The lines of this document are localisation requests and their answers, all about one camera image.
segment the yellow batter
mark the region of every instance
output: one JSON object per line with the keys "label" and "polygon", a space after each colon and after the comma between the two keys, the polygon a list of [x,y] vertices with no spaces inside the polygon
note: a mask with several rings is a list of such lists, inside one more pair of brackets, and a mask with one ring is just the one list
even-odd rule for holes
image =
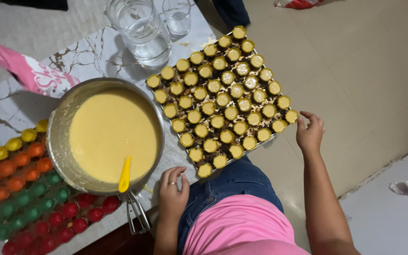
{"label": "yellow batter", "polygon": [[143,97],[127,91],[94,95],[77,110],[70,126],[70,146],[82,169],[106,183],[118,183],[127,155],[130,181],[143,177],[160,146],[155,112]]}

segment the pink t-shirt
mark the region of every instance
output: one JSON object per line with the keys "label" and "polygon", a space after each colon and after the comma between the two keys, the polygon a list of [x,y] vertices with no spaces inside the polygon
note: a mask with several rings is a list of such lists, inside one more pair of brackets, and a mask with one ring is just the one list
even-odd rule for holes
{"label": "pink t-shirt", "polygon": [[309,255],[295,244],[286,216],[253,195],[232,195],[202,212],[190,229],[183,254]]}

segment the baking tray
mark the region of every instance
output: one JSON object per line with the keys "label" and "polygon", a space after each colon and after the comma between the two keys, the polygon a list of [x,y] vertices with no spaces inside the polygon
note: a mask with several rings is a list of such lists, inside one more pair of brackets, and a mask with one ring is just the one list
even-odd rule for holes
{"label": "baking tray", "polygon": [[[235,122],[241,121],[241,120],[244,120],[245,122],[247,122],[246,117],[247,117],[248,114],[251,113],[252,111],[256,111],[256,110],[260,111],[260,110],[262,109],[262,107],[263,107],[264,105],[268,104],[268,103],[273,103],[273,104],[276,105],[276,99],[282,95],[282,93],[280,93],[279,95],[271,96],[271,95],[269,95],[269,93],[267,93],[267,95],[268,95],[267,100],[264,101],[264,102],[261,103],[261,104],[256,103],[255,101],[252,100],[252,110],[251,110],[251,111],[248,111],[248,112],[246,112],[246,113],[243,113],[243,112],[239,111],[239,115],[238,115],[237,118],[234,119],[233,121],[230,121],[230,120],[228,120],[228,119],[225,119],[225,124],[223,125],[223,127],[222,127],[221,129],[218,129],[218,130],[217,130],[217,129],[215,129],[213,126],[210,125],[210,119],[211,119],[213,116],[215,116],[215,115],[224,115],[224,108],[226,108],[226,107],[228,107],[228,106],[237,106],[237,102],[236,102],[236,100],[235,100],[234,98],[231,97],[231,101],[230,101],[230,103],[229,103],[227,106],[225,106],[225,107],[219,107],[218,104],[215,102],[215,100],[216,100],[216,94],[213,94],[213,93],[211,93],[211,92],[208,91],[206,98],[205,98],[204,100],[198,101],[197,99],[195,99],[195,98],[193,97],[193,91],[194,91],[197,87],[205,87],[206,90],[207,90],[208,80],[210,80],[210,79],[218,79],[218,80],[220,80],[221,74],[222,74],[224,71],[228,71],[228,70],[233,71],[233,73],[234,73],[235,76],[236,76],[232,84],[234,84],[234,83],[241,83],[241,84],[242,84],[242,83],[243,83],[243,77],[241,77],[241,76],[239,76],[239,75],[237,74],[237,72],[235,71],[235,66],[236,66],[236,64],[239,63],[239,62],[244,62],[244,61],[245,61],[245,62],[249,63],[249,62],[250,62],[250,58],[252,57],[252,55],[257,54],[256,49],[254,49],[251,53],[248,53],[248,54],[245,53],[245,52],[243,52],[243,51],[241,51],[241,52],[242,52],[242,55],[241,55],[241,57],[240,57],[237,61],[231,62],[231,61],[229,61],[227,58],[225,58],[225,60],[226,60],[226,62],[227,62],[227,64],[228,64],[225,69],[223,69],[223,70],[215,70],[215,69],[213,68],[213,70],[212,70],[212,71],[213,71],[213,72],[212,72],[212,75],[211,75],[210,77],[208,77],[208,78],[203,78],[203,77],[199,76],[198,71],[197,71],[197,68],[198,68],[199,66],[201,66],[201,65],[203,65],[203,64],[209,64],[210,66],[212,66],[212,61],[213,61],[214,58],[216,58],[216,57],[218,57],[218,56],[226,56],[226,55],[227,55],[227,54],[226,54],[226,53],[227,53],[227,50],[230,49],[230,48],[232,48],[232,47],[237,47],[237,48],[241,49],[241,44],[242,44],[242,42],[243,42],[244,40],[248,39],[247,36],[245,36],[245,37],[242,38],[242,39],[236,39],[236,38],[234,38],[234,37],[232,36],[232,32],[230,32],[230,33],[227,34],[227,35],[229,35],[229,36],[231,37],[231,40],[232,40],[232,43],[231,43],[228,47],[222,48],[221,46],[219,46],[218,40],[216,40],[216,41],[213,43],[213,44],[215,44],[215,45],[217,46],[217,53],[216,53],[214,56],[208,57],[208,56],[204,55],[204,60],[203,60],[199,65],[195,65],[195,64],[193,64],[193,63],[190,61],[190,68],[189,68],[187,71],[184,71],[184,72],[179,72],[179,71],[177,70],[177,68],[176,68],[175,66],[173,66],[174,71],[175,71],[175,76],[173,77],[173,79],[166,81],[166,80],[164,80],[163,78],[161,78],[160,85],[159,85],[158,87],[154,88],[154,89],[151,88],[151,89],[152,89],[152,93],[153,93],[155,90],[157,90],[157,89],[163,89],[163,90],[165,90],[166,93],[167,93],[167,99],[166,99],[166,101],[165,101],[163,104],[161,104],[161,105],[162,105],[162,109],[163,109],[164,106],[166,106],[167,104],[169,104],[169,103],[174,103],[174,104],[177,106],[178,113],[177,113],[176,117],[173,118],[173,119],[179,118],[179,119],[185,120],[185,130],[184,130],[183,132],[181,132],[181,133],[177,133],[177,132],[176,132],[176,134],[177,134],[177,136],[178,136],[179,138],[180,138],[181,134],[183,134],[183,133],[185,133],[185,132],[189,132],[189,133],[193,136],[194,144],[193,144],[192,146],[190,146],[189,148],[185,148],[187,154],[190,153],[190,150],[189,150],[190,148],[201,148],[201,149],[202,149],[203,143],[204,143],[204,141],[205,141],[206,139],[208,139],[208,138],[214,138],[214,137],[219,138],[219,134],[220,134],[221,131],[223,131],[223,130],[225,130],[225,129],[228,129],[228,128],[229,128],[230,130],[232,130],[232,127],[233,127],[233,125],[235,124]],[[248,76],[248,75],[250,75],[250,74],[258,75],[259,72],[260,72],[263,68],[265,68],[265,67],[266,67],[266,66],[265,66],[264,64],[263,64],[262,67],[260,67],[260,68],[254,68],[253,66],[250,65],[250,72],[249,72],[247,75],[245,75],[244,77],[246,77],[246,76]],[[195,86],[190,86],[190,87],[189,87],[189,86],[185,85],[185,83],[183,82],[184,74],[185,74],[186,72],[188,72],[188,71],[195,72],[195,73],[198,74],[199,79],[198,79],[198,82],[197,82],[197,84],[196,84]],[[172,94],[169,92],[169,88],[170,88],[170,84],[171,84],[172,82],[178,82],[178,81],[181,81],[181,82],[182,82],[182,84],[183,84],[183,86],[184,86],[184,92],[183,92],[182,94],[178,95],[178,96],[175,96],[175,95],[172,95]],[[227,92],[227,93],[230,95],[230,86],[231,86],[232,84],[231,84],[231,85],[225,85],[225,84],[223,84],[223,83],[221,83],[221,84],[222,84],[222,88],[220,89],[219,93],[220,93],[220,92]],[[250,90],[250,91],[245,91],[245,93],[244,93],[244,95],[242,96],[242,98],[251,97],[251,96],[252,96],[252,92],[253,92],[254,90],[256,90],[256,89],[263,89],[264,91],[267,91],[267,89],[268,89],[268,82],[264,82],[263,80],[259,79],[259,84],[258,84],[258,86],[257,86],[256,88]],[[192,98],[192,100],[193,100],[192,106],[191,106],[190,108],[188,108],[188,109],[183,109],[183,108],[179,107],[179,98],[180,98],[181,96],[183,96],[183,95],[188,95],[188,96],[190,96],[190,97]],[[207,117],[207,115],[205,115],[204,113],[201,114],[201,121],[200,121],[199,123],[197,123],[197,124],[205,124],[205,125],[207,126],[208,130],[209,130],[209,133],[208,133],[207,137],[201,138],[201,137],[197,136],[197,135],[195,134],[195,132],[194,132],[194,128],[195,128],[195,126],[196,126],[197,124],[191,124],[191,123],[189,123],[189,122],[187,121],[187,113],[188,113],[189,111],[193,110],[193,109],[199,109],[202,104],[204,104],[205,102],[208,102],[208,101],[214,101],[214,103],[215,103],[215,113],[214,113],[212,116],[208,116],[208,117]],[[247,132],[246,132],[244,135],[242,135],[242,136],[239,136],[239,135],[237,135],[235,132],[233,132],[234,135],[235,135],[235,138],[234,138],[234,141],[233,141],[232,143],[225,144],[225,143],[222,143],[222,142],[220,142],[219,140],[217,140],[217,142],[219,143],[219,148],[218,148],[218,150],[217,150],[216,152],[214,152],[214,153],[208,153],[208,152],[206,152],[204,149],[202,149],[204,159],[201,160],[200,162],[193,162],[193,165],[194,165],[196,171],[198,170],[199,166],[201,166],[201,165],[203,165],[203,164],[205,164],[205,163],[209,163],[209,164],[212,166],[212,172],[215,172],[216,170],[218,170],[217,168],[214,168],[214,166],[213,166],[213,164],[212,164],[212,161],[213,161],[213,158],[216,157],[216,156],[219,155],[219,154],[224,154],[224,155],[226,155],[226,157],[228,158],[228,163],[227,163],[228,165],[229,165],[230,163],[234,162],[236,159],[233,158],[232,155],[231,155],[230,152],[229,152],[229,147],[230,147],[231,145],[233,145],[233,144],[240,144],[240,145],[241,145],[241,141],[243,141],[243,138],[245,138],[246,136],[254,136],[254,137],[256,137],[256,132],[257,132],[257,130],[262,129],[262,128],[264,128],[264,127],[265,127],[265,128],[267,128],[267,127],[269,128],[269,127],[270,127],[270,124],[271,124],[273,121],[275,121],[276,119],[283,119],[283,120],[285,120],[284,114],[286,114],[286,112],[287,112],[289,109],[291,109],[291,108],[289,107],[289,108],[287,108],[287,109],[280,109],[280,108],[277,107],[277,114],[276,114],[273,118],[271,118],[271,119],[265,119],[264,116],[263,116],[263,121],[262,121],[261,124],[260,124],[259,126],[257,126],[257,127],[253,127],[253,126],[251,126],[251,125],[248,124],[248,130],[247,130]],[[270,137],[270,139],[267,140],[267,141],[264,141],[264,142],[258,142],[255,149],[259,148],[260,146],[262,146],[262,145],[264,145],[264,144],[266,144],[266,143],[268,143],[268,142],[271,142],[275,137],[276,137],[276,133],[272,132],[272,136]],[[250,151],[245,150],[244,155],[247,155],[248,153],[250,153],[250,152],[253,151],[253,150],[250,150]]]}

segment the glass of water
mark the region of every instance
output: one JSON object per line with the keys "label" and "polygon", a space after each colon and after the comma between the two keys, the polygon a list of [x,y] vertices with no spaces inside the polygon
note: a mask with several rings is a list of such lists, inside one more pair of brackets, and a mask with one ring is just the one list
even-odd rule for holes
{"label": "glass of water", "polygon": [[171,35],[186,36],[191,29],[190,2],[188,0],[164,0],[163,13]]}
{"label": "glass of water", "polygon": [[152,0],[109,0],[106,15],[141,65],[155,68],[168,61],[171,37]]}

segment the stainless steel bowl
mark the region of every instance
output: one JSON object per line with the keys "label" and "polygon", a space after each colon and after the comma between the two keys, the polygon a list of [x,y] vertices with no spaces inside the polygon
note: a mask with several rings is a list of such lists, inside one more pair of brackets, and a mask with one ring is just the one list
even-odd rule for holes
{"label": "stainless steel bowl", "polygon": [[54,167],[65,182],[73,188],[86,193],[103,196],[121,194],[118,191],[118,183],[101,182],[83,171],[73,157],[69,142],[69,130],[72,119],[84,101],[96,94],[115,89],[123,89],[136,93],[149,102],[157,116],[158,135],[161,136],[159,137],[160,147],[158,148],[157,159],[154,165],[144,177],[130,181],[129,190],[139,187],[140,184],[150,177],[162,156],[165,142],[162,113],[141,89],[134,84],[117,78],[95,78],[82,82],[61,97],[59,106],[51,114],[47,130],[47,148]]}

